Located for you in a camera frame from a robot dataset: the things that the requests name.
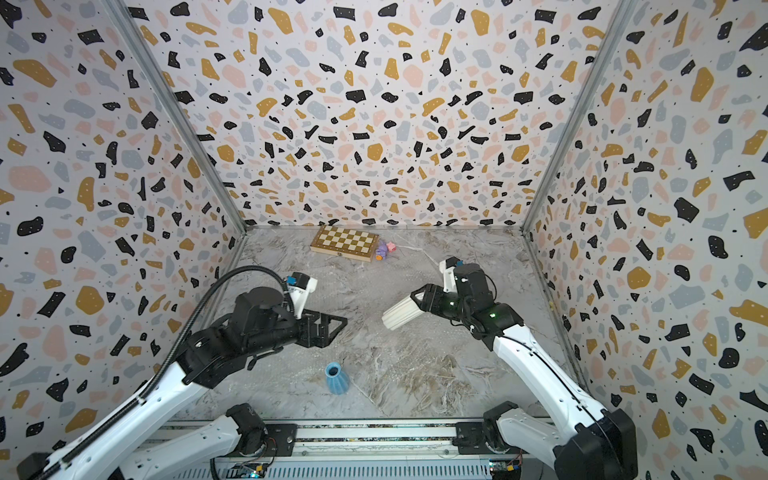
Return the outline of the white ribbed ceramic vase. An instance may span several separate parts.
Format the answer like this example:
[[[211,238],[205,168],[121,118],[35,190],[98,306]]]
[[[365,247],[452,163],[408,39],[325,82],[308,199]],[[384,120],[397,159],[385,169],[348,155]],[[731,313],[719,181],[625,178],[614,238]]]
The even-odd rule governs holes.
[[[382,322],[388,330],[396,330],[423,314],[424,311],[406,297],[383,313]]]

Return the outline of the clear bubble wrap sheet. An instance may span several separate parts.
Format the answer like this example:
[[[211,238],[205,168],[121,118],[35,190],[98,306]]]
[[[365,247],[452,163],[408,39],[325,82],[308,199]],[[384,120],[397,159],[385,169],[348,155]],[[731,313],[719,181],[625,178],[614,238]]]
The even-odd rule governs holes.
[[[422,314],[382,316],[439,276],[403,275],[342,303],[348,326],[326,349],[290,347],[257,367],[252,403],[270,418],[474,417],[511,401],[539,414],[520,377],[464,328]]]

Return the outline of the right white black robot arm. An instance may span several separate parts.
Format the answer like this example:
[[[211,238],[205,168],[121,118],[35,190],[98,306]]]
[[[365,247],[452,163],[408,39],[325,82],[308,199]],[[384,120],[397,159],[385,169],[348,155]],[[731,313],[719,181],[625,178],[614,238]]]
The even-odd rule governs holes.
[[[423,314],[446,319],[510,366],[549,415],[527,414],[512,402],[487,411],[481,429],[494,451],[512,447],[536,457],[560,479],[634,479],[636,427],[622,409],[608,410],[579,386],[541,347],[523,318],[496,299],[497,289],[476,263],[441,262],[443,282],[426,284],[388,309],[395,330]]]

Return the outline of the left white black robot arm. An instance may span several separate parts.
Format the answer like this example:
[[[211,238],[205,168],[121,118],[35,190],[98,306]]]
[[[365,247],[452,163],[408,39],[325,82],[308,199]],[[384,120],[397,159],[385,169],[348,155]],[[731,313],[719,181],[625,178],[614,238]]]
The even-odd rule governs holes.
[[[270,287],[240,294],[232,312],[182,341],[165,372],[71,445],[29,455],[19,464],[18,477],[107,479],[168,419],[228,376],[288,345],[329,346],[348,321],[304,309],[308,296],[306,289]]]

